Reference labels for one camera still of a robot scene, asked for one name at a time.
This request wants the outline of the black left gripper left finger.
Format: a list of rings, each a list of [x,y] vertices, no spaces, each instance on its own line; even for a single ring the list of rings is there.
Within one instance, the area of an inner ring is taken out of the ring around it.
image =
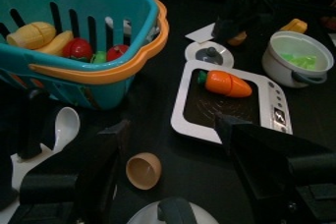
[[[127,130],[119,121],[29,170],[7,224],[110,224]]]

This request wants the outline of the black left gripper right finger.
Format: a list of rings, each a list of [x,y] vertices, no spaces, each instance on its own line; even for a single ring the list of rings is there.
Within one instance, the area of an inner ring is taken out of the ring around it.
[[[213,128],[254,223],[336,224],[336,151],[222,114]]]

